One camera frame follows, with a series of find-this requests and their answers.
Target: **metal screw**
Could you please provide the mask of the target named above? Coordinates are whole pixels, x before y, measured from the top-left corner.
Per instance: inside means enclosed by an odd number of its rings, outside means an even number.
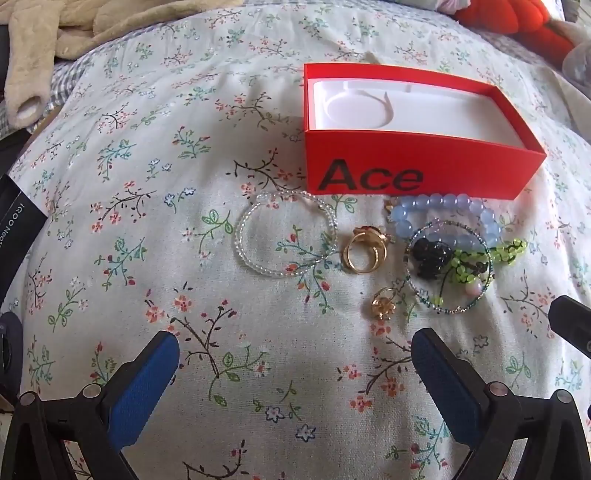
[[[556,392],[556,398],[562,403],[571,403],[573,401],[573,396],[566,390],[558,390]]]
[[[509,388],[501,382],[493,382],[488,386],[488,390],[496,397],[504,397],[509,393]]]
[[[35,401],[35,394],[32,392],[25,392],[21,395],[21,399],[19,401],[21,402],[21,405],[26,407]]]
[[[101,386],[97,383],[91,383],[84,387],[82,390],[82,395],[86,398],[95,398],[100,395],[100,391],[102,390]]]

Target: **pink bead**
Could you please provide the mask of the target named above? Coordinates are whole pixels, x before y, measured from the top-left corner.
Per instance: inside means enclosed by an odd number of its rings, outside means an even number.
[[[477,297],[482,293],[482,282],[477,278],[472,283],[466,284],[466,294],[471,297]]]

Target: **crystal bracelet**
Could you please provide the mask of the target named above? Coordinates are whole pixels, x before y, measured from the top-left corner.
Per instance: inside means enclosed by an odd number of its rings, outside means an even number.
[[[315,258],[311,263],[302,265],[295,270],[292,271],[281,271],[281,270],[272,270],[270,268],[263,267],[262,265],[258,265],[254,263],[250,258],[246,256],[246,252],[244,251],[244,247],[242,245],[242,235],[244,233],[244,229],[246,227],[246,222],[251,217],[251,215],[256,211],[257,208],[261,207],[262,205],[266,205],[268,200],[275,195],[276,193],[271,192],[263,192],[256,196],[255,203],[240,217],[238,220],[238,225],[235,230],[234,236],[234,247],[236,248],[236,252],[238,256],[242,258],[246,266],[250,267],[254,271],[260,273],[261,275],[266,275],[267,277],[299,277],[305,274],[308,270],[310,270],[315,265],[325,261],[329,256],[334,254],[337,250],[337,230],[338,225],[336,221],[336,214],[332,207],[320,200],[317,196],[312,195],[311,193],[306,192],[305,190],[282,190],[277,194],[281,195],[295,195],[301,197],[303,199],[311,200],[312,202],[316,203],[320,210],[324,212],[328,219],[328,233],[330,236],[330,245],[328,249],[324,253],[324,255]]]
[[[484,229],[483,237],[489,247],[494,247],[499,243],[499,237],[502,232],[501,226],[496,222],[495,212],[490,208],[485,208],[482,200],[477,198],[470,198],[465,193],[459,194],[457,197],[451,193],[442,196],[439,193],[434,193],[431,196],[421,194],[417,197],[400,197],[398,204],[389,208],[388,221],[395,222],[396,235],[401,238],[408,238],[413,232],[413,225],[408,221],[408,213],[415,210],[468,210],[470,213],[480,218]],[[440,236],[436,232],[430,233],[428,239],[432,242],[442,241],[451,248],[456,246],[462,250],[470,251],[477,247],[469,235],[461,235],[455,238],[453,235]]]
[[[484,249],[484,255],[485,255],[486,259],[488,260],[488,276],[486,278],[486,283],[482,286],[482,291],[480,292],[480,295],[478,295],[476,298],[474,298],[472,301],[470,301],[470,303],[468,303],[465,307],[457,306],[457,307],[455,307],[454,309],[451,309],[451,310],[448,309],[448,308],[442,308],[441,305],[432,302],[428,298],[423,297],[421,295],[421,293],[420,293],[420,290],[414,285],[414,283],[413,283],[413,281],[411,279],[411,276],[410,276],[409,256],[411,254],[413,243],[418,238],[421,238],[422,236],[424,236],[424,231],[425,230],[428,230],[428,229],[430,229],[430,228],[432,228],[434,226],[438,226],[438,225],[453,225],[453,226],[457,226],[459,228],[462,228],[466,232],[471,233],[472,235],[474,235],[476,237],[476,239],[478,240],[478,242],[480,243],[480,245],[482,246],[482,248]],[[455,222],[453,220],[435,219],[435,220],[429,222],[428,224],[426,224],[423,228],[420,228],[419,230],[417,230],[416,232],[414,232],[414,234],[408,240],[406,249],[404,250],[404,256],[402,257],[402,263],[404,264],[404,271],[405,271],[405,274],[406,274],[406,283],[409,286],[409,288],[413,291],[413,293],[417,296],[417,298],[419,299],[419,301],[423,305],[426,305],[428,308],[432,308],[437,313],[444,313],[446,315],[452,315],[452,314],[455,314],[455,313],[464,313],[464,312],[468,311],[469,309],[471,309],[476,304],[476,302],[478,300],[480,300],[484,296],[484,294],[486,293],[487,288],[489,287],[489,285],[491,284],[491,281],[493,279],[491,251],[486,246],[486,242],[473,229],[471,229],[470,227],[464,225],[463,223]]]

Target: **gold ring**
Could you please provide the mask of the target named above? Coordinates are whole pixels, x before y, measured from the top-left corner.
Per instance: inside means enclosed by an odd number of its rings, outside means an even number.
[[[394,291],[392,287],[382,288],[379,292],[374,295],[374,299],[371,303],[371,313],[378,320],[391,320],[396,310],[396,304],[394,303],[394,297],[384,297],[382,292]]]
[[[368,244],[374,252],[374,264],[372,267],[366,270],[357,268],[351,262],[349,250],[356,242]],[[374,226],[363,226],[361,228],[356,228],[353,230],[353,238],[343,250],[343,263],[357,275],[371,273],[377,270],[386,260],[386,256],[388,255],[388,251],[386,250],[387,242],[388,237],[386,237],[382,232],[379,231],[379,229]]]

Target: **floral bedsheet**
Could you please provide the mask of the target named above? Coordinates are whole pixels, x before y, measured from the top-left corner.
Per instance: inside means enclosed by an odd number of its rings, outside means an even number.
[[[486,202],[503,238],[529,246],[498,269],[473,310],[446,317],[417,305],[399,245],[385,267],[359,276],[336,254],[276,280],[234,254],[235,223],[258,193],[306,185],[302,65],[310,61],[379,61],[492,82],[543,143],[548,158],[519,198]],[[138,443],[124,450],[140,479],[447,479],[466,449],[408,350],[413,333],[430,326],[485,380],[521,395],[566,388],[584,418],[591,364],[549,330],[547,316],[555,296],[591,295],[591,147],[549,75],[447,17],[371,2],[211,11],[95,56],[11,171],[48,215],[2,306],[24,325],[22,390],[62,398],[104,384],[165,329],[178,337],[181,363]],[[355,226],[385,223],[381,196],[326,200],[341,243]],[[317,210],[288,194],[267,206],[246,230],[255,261],[292,270],[321,254]],[[385,286],[397,292],[391,322],[368,315]]]

